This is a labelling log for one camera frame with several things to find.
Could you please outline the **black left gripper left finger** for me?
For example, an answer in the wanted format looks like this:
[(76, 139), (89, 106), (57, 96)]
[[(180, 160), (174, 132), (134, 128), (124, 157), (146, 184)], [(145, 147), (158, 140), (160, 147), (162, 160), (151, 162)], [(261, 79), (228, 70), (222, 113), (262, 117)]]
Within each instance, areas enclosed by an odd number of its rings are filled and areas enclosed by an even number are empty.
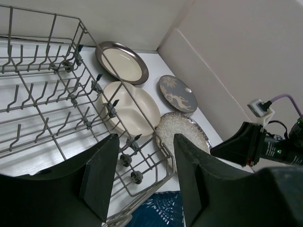
[(101, 226), (107, 219), (118, 152), (119, 137), (110, 134), (34, 175), (1, 175), (1, 226)]

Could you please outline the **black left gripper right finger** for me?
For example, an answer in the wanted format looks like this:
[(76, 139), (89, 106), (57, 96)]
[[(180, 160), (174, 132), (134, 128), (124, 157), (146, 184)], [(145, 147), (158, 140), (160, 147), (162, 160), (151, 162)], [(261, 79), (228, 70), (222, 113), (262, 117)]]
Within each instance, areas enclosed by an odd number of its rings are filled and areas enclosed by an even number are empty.
[(249, 173), (174, 136), (178, 181), (188, 227), (300, 227), (303, 169)]

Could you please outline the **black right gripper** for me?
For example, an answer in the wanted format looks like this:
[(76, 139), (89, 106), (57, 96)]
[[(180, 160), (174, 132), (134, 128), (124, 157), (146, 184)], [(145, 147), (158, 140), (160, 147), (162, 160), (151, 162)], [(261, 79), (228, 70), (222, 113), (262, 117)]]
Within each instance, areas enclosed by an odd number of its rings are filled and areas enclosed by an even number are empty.
[(287, 132), (281, 137), (250, 122), (243, 122), (232, 137), (211, 148), (210, 154), (241, 166), (254, 166), (261, 158), (292, 166), (303, 164), (303, 148)]

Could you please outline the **blue leaf shaped dish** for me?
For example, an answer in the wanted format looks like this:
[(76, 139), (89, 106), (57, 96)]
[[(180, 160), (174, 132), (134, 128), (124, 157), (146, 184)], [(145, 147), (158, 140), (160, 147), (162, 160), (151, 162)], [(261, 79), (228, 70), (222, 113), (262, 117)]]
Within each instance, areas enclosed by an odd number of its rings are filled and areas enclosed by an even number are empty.
[(157, 192), (132, 213), (128, 227), (183, 227), (180, 191)]

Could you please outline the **speckled brown rimmed plate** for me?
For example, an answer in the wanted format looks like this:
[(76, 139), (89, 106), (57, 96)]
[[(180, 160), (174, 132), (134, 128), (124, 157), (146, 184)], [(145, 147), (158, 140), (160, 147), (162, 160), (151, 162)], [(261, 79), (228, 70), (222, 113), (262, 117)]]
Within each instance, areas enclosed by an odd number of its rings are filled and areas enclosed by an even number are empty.
[(155, 128), (158, 137), (156, 144), (160, 148), (165, 144), (169, 151), (174, 154), (174, 135), (183, 134), (195, 146), (206, 153), (210, 153), (212, 144), (202, 128), (187, 115), (178, 112), (169, 112), (160, 118), (160, 123)]

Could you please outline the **grey reindeer plate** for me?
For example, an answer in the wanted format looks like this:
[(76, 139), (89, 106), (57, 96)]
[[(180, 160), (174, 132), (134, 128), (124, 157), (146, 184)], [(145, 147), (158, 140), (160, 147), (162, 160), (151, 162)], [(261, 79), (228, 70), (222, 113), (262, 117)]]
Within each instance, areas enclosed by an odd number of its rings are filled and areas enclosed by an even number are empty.
[(197, 110), (196, 97), (182, 80), (172, 75), (163, 75), (159, 79), (159, 87), (164, 98), (177, 110), (183, 113)]

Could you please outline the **cream divided plate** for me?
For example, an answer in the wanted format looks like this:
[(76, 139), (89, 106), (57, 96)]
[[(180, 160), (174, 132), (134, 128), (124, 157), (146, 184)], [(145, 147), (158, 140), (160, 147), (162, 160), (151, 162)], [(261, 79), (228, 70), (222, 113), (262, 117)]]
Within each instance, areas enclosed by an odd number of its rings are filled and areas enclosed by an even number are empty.
[(120, 133), (127, 131), (129, 135), (143, 137), (153, 134), (154, 128), (160, 122), (160, 110), (153, 98), (142, 88), (137, 88), (130, 83), (122, 85), (115, 81), (106, 85), (101, 96), (101, 103), (105, 105), (107, 100), (118, 100), (115, 111), (118, 116), (106, 117)]

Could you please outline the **brown rimmed cream plate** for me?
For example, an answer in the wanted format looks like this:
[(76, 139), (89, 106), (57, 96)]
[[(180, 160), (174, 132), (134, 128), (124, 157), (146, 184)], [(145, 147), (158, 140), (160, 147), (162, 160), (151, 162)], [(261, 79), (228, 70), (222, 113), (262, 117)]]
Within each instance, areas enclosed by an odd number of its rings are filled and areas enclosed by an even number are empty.
[(117, 79), (140, 85), (149, 78), (149, 71), (143, 59), (123, 44), (112, 41), (99, 43), (95, 56), (99, 64)]

